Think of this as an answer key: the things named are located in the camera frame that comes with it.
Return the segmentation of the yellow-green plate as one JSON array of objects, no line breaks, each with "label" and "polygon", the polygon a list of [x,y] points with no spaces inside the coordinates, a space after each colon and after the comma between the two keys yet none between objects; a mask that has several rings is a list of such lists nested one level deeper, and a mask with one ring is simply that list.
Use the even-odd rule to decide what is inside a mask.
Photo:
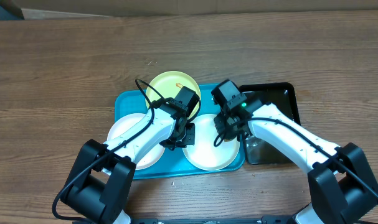
[{"label": "yellow-green plate", "polygon": [[[201,100],[201,91],[197,82],[188,74],[179,71],[168,71],[159,74],[149,83],[164,98],[175,98],[183,87],[194,91]],[[150,102],[160,99],[160,96],[150,87],[146,89],[146,96]],[[199,110],[199,103],[196,104],[188,118],[193,118]]]}]

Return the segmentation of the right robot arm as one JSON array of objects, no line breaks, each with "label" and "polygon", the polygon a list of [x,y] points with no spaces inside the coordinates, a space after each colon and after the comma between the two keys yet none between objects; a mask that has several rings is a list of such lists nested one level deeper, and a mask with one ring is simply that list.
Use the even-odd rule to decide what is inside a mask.
[{"label": "right robot arm", "polygon": [[311,201],[287,223],[362,223],[378,205],[378,183],[364,151],[353,143],[341,147],[324,140],[260,97],[247,97],[224,80],[211,92],[220,113],[214,146],[248,134],[266,141],[307,176]]}]

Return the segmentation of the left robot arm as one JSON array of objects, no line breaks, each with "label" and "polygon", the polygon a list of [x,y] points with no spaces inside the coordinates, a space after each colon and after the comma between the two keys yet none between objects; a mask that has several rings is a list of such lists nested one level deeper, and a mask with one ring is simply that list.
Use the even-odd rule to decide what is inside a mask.
[{"label": "left robot arm", "polygon": [[186,137],[196,93],[152,102],[145,117],[120,136],[80,149],[52,205],[55,218],[72,223],[115,223],[126,207],[137,163],[161,142],[175,147]]}]

